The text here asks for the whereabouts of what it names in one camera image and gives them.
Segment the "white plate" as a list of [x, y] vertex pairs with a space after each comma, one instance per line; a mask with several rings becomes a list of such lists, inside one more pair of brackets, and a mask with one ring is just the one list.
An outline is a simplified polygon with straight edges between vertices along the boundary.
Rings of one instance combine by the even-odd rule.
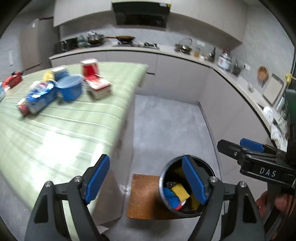
[[273, 123], [274, 116], [273, 116], [273, 110], [269, 106], [265, 106], [263, 108], [263, 114], [266, 117], [269, 124]]

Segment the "woven basket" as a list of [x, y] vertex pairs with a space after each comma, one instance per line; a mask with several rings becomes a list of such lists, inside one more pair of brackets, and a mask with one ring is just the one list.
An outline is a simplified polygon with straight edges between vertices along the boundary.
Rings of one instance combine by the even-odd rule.
[[269, 78], [268, 69], [264, 66], [260, 66], [257, 71], [257, 79], [261, 82], [265, 82]]

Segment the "gas stove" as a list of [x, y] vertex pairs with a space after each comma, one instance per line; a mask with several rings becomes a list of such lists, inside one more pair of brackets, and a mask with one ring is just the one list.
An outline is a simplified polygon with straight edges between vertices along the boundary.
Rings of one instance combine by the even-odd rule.
[[155, 49], [159, 50], [159, 46], [156, 43], [134, 43], [134, 42], [118, 42], [113, 47], [136, 47], [136, 48], [147, 48], [147, 49]]

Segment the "green plaid tablecloth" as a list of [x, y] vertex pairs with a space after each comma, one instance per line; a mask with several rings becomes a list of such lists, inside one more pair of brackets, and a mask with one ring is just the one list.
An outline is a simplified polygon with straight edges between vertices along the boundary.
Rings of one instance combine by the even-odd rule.
[[86, 91], [66, 102], [61, 96], [36, 115], [22, 117], [16, 103], [43, 71], [28, 74], [1, 101], [1, 173], [20, 200], [32, 208], [43, 184], [69, 181], [93, 165], [102, 154], [111, 155], [135, 90], [147, 65], [100, 62], [112, 93], [93, 100]]

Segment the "cutting board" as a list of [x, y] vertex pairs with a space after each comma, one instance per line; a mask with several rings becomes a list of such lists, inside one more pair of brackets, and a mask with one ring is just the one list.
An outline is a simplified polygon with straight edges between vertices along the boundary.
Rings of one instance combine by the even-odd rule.
[[262, 96], [271, 106], [274, 106], [283, 87], [284, 87], [284, 82], [275, 74], [272, 74]]

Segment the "dark glass bottle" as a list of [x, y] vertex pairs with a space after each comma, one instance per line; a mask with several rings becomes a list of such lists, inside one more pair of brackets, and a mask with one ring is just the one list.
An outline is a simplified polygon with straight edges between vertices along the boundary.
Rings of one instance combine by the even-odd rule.
[[208, 55], [209, 62], [214, 63], [214, 61], [215, 61], [215, 55], [216, 55], [216, 48], [214, 47], [213, 50], [212, 50], [212, 52], [209, 53], [209, 55]]

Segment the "black lidded wok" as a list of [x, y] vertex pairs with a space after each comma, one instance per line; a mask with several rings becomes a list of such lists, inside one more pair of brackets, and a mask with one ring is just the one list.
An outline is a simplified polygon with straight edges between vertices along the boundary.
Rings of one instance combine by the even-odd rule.
[[101, 45], [104, 43], [104, 35], [88, 33], [87, 42], [91, 45]]

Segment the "black trash bucket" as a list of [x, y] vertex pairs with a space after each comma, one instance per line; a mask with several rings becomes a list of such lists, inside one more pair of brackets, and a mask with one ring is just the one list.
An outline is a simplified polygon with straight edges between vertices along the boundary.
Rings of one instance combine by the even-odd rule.
[[165, 207], [178, 218], [202, 214], [204, 205], [195, 199], [182, 168], [183, 156], [169, 161], [159, 176], [159, 195]]

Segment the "blue plastic bowl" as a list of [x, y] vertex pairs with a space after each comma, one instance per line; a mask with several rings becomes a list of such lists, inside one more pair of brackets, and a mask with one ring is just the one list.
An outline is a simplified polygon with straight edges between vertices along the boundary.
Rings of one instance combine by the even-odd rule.
[[81, 96], [83, 80], [82, 75], [74, 74], [65, 76], [57, 82], [57, 87], [65, 101], [74, 101]]

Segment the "red enamel pot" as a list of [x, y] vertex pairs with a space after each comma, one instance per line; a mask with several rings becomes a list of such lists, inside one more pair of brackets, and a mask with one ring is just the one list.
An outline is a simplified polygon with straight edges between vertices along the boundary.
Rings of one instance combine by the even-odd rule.
[[13, 88], [22, 81], [23, 73], [21, 71], [13, 72], [3, 83], [3, 88]]

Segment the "red paper cup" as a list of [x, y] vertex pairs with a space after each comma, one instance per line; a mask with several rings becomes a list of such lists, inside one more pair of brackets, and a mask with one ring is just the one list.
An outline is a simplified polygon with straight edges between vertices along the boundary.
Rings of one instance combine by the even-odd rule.
[[80, 62], [82, 74], [85, 79], [93, 80], [99, 76], [98, 60], [95, 58], [85, 59]]

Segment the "blue patterned paper cup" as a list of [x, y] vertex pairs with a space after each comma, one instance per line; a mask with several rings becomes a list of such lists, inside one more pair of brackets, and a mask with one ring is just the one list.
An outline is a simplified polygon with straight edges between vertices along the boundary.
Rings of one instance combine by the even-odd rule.
[[53, 72], [55, 81], [59, 81], [62, 78], [69, 76], [69, 71], [64, 65], [55, 67], [51, 71]]

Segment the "red white milk carton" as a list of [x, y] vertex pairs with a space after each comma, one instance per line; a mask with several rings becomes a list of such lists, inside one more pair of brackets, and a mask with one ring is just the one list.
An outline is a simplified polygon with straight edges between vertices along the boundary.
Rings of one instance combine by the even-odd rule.
[[85, 78], [84, 81], [87, 92], [93, 100], [99, 100], [112, 94], [112, 83], [98, 74]]

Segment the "yellow cloth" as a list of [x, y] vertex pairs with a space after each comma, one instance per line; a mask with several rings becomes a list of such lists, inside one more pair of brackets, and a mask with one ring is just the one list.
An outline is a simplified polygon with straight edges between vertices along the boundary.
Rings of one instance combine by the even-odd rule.
[[46, 71], [43, 75], [43, 81], [48, 82], [48, 81], [54, 81], [55, 80], [55, 74], [52, 71]]

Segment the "blue snack bag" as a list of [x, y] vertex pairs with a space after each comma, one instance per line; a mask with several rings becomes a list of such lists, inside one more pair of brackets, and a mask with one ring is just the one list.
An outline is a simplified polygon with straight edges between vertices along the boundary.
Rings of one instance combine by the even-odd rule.
[[39, 113], [57, 98], [58, 88], [55, 81], [39, 82], [25, 96], [29, 112]]

